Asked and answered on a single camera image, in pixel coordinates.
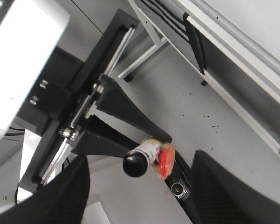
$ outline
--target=bottle label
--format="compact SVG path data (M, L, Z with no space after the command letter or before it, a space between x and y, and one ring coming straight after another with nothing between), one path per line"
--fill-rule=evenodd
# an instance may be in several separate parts
M161 150L161 143L157 140L146 140L141 145L139 145L137 148L131 150L131 152L139 152L142 153L148 163L148 167L150 164L154 162L154 160L158 157L158 154Z

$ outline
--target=white metal frame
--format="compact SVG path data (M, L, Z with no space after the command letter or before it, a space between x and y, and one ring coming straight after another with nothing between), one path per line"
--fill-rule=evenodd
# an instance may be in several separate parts
M190 0L174 1L189 14L187 20L196 29L280 104L280 74L276 72L276 70L280 72L280 65L275 62L274 58L255 46L222 15L220 15L222 25L217 23L213 19L215 12L212 12L209 6L203 5L202 1L199 1L199 4ZM245 118L244 120L280 157L280 149L275 150L280 147L280 144L256 120L258 124L249 123Z
M160 38L154 29L154 26L146 19L144 14L138 11L138 7L133 0L128 0L134 11L136 12L139 20L145 27L148 35L152 39L154 45L150 47L147 51L145 51L138 59L136 59L132 64L130 64L124 71L122 71L118 78L125 78L128 76L134 69L136 69L139 65L141 65L144 61L146 61L151 55L153 55L158 49L160 49L165 43L167 43L167 39L163 36Z
M131 4L136 5L136 3L133 0L129 0L129 2ZM147 20L150 24L152 24L153 27L155 27L155 29L164 37L166 38L166 36L164 35L164 33L162 32L162 30L160 30L156 24L140 9L135 6L133 6L134 10L136 11L137 14L143 16L145 18L145 20ZM198 30L199 28L201 28L200 26L198 26L197 23L194 23L191 20L191 17L188 17L188 20L191 24L193 24ZM228 93L228 91L219 83L215 80L215 78L208 72L205 70L205 75L201 74L201 72L182 54L182 52L168 39L168 42L177 50L177 52L180 53L180 55L192 66L192 68L231 106L231 108L233 110L236 111L236 113L262 138L262 140L276 153L280 156L280 143L241 105L239 104L235 98L233 98L231 96L230 93ZM263 82L260 81L260 78L257 79L258 80L258 84L262 84L263 87Z

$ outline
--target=screw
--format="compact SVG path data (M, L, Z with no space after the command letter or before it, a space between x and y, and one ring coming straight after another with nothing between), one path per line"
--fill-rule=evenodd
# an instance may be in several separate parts
M78 133L79 133L78 131L74 131L73 134L70 137L70 140L74 141L76 136L78 135Z
M41 83L39 83L39 87L41 87L42 89L46 89L47 84L48 84L47 80L43 79Z
M71 128L69 128L69 127L65 128L63 131L60 131L60 134L64 138L69 138L70 137L70 133L71 133Z
M38 97L33 96L32 99L30 100L30 103L35 106L38 100L39 100Z
M96 83L94 83L94 85L93 85L93 89L96 89L96 87L97 87L97 84L96 84ZM103 86L102 84L100 84L100 85L98 86L98 88L97 88L96 92L98 92L98 93L102 94L103 89L104 89L104 86Z

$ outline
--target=small bottle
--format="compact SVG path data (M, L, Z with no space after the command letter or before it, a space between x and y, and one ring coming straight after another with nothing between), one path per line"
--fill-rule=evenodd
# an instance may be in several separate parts
M123 159L125 173L132 177L139 177L146 173L150 165L158 158L161 145L161 142L149 139L129 151Z

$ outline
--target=black bottle cap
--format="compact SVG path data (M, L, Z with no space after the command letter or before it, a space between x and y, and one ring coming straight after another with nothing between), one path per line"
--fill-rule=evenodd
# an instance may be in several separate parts
M148 162L140 152L127 154L123 159L123 170L128 176L139 177L146 173Z

